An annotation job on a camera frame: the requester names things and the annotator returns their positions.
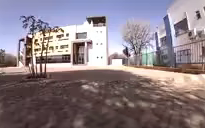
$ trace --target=railing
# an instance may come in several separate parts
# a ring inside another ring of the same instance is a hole
[[[128,63],[125,60],[125,64],[168,67],[182,67],[187,65],[189,68],[204,69],[205,39],[172,48],[160,48],[159,51],[142,53],[129,58]]]

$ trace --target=column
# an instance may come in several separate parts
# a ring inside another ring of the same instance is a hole
[[[84,64],[87,64],[87,42],[84,45]]]

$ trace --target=doorway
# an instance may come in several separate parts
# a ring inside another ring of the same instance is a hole
[[[73,64],[85,64],[85,43],[73,43]]]

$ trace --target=building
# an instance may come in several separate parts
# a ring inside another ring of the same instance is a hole
[[[61,27],[64,32],[47,33],[44,42],[49,40],[47,50],[48,66],[108,64],[108,28],[105,16],[87,17],[82,25]],[[39,63],[43,36],[37,33],[33,39],[34,60]]]
[[[205,0],[174,0],[163,23],[156,34],[168,64],[205,65]]]

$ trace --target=tree trunk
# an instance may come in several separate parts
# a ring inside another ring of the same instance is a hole
[[[34,56],[33,56],[33,42],[31,42],[31,70],[32,70],[32,76],[35,77],[35,71],[34,71]]]
[[[44,52],[44,36],[43,36],[43,41],[41,43],[41,56],[40,56],[40,77],[43,75],[43,67],[42,67],[42,59],[43,59],[43,52]]]
[[[48,62],[48,44],[49,44],[49,38],[48,38],[48,42],[46,45],[46,58],[45,58],[45,63],[44,63],[44,75],[47,75],[47,62]]]

